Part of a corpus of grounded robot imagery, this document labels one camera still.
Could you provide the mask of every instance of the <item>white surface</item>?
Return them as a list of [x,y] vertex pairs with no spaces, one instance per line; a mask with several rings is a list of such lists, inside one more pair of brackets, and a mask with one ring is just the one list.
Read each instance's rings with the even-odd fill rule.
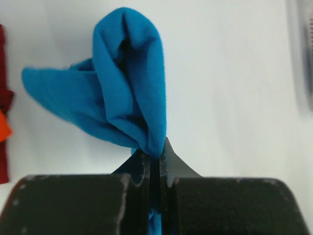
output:
[[26,174],[108,173],[129,156],[46,112],[21,83],[26,65],[89,57],[94,25],[120,6],[142,12],[161,34],[168,137],[178,155],[204,176],[285,181],[313,228],[313,117],[296,102],[284,0],[1,0],[17,95],[12,181],[0,186],[0,205]]

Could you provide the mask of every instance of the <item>blue fabric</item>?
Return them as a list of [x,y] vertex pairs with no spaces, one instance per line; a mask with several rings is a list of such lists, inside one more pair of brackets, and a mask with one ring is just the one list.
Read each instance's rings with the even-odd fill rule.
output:
[[[163,51],[153,24],[119,8],[95,27],[92,58],[68,70],[25,68],[27,92],[44,108],[104,141],[159,158],[166,135]],[[161,217],[150,214],[150,234]]]

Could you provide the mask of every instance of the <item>red cloth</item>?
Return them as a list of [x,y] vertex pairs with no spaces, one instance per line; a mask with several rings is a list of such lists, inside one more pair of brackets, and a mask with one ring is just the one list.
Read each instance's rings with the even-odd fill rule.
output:
[[[6,114],[12,103],[13,92],[7,89],[4,44],[4,30],[0,24],[0,109],[4,114]],[[9,181],[7,168],[6,142],[3,141],[0,142],[0,184],[7,183]]]

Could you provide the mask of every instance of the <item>cloth fold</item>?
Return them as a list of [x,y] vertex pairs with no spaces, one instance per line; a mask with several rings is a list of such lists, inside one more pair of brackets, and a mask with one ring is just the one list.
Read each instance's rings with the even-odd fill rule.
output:
[[68,70],[25,68],[44,108],[104,141],[159,158],[166,135],[160,36],[139,12],[119,8],[94,29],[92,58]]

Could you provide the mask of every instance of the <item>orange fabric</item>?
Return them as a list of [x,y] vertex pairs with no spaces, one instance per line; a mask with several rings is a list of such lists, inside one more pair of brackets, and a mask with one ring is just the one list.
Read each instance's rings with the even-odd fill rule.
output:
[[5,141],[12,134],[12,130],[6,121],[6,117],[0,110],[0,142]]

